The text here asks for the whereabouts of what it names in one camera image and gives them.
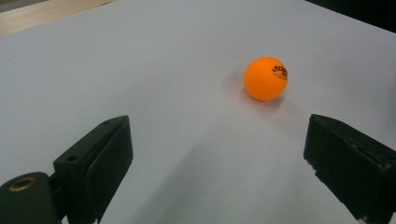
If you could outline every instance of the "wooden surface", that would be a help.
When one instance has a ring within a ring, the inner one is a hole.
[[[49,0],[0,13],[0,36],[70,16],[116,0]]]

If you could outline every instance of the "ball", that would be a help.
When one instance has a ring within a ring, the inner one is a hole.
[[[261,57],[247,67],[244,74],[247,93],[262,101],[272,100],[288,85],[288,70],[278,59]]]

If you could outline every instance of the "orange ping pong ball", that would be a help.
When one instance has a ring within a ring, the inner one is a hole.
[[[288,70],[278,59],[262,57],[250,63],[245,71],[247,93],[257,100],[272,100],[288,85]]]

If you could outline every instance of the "table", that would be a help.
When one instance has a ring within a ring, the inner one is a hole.
[[[309,116],[396,148],[396,35],[304,0],[126,1],[0,38],[0,180],[129,115],[103,223],[357,223],[303,158]],[[271,55],[289,86],[243,89]]]

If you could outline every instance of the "screw hole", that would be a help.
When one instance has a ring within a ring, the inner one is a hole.
[[[76,161],[78,159],[78,156],[70,156],[67,158],[67,161]]]
[[[24,179],[20,179],[15,181],[10,187],[9,190],[13,192],[22,191],[25,189],[29,189],[32,187],[36,182],[34,177],[26,177]]]

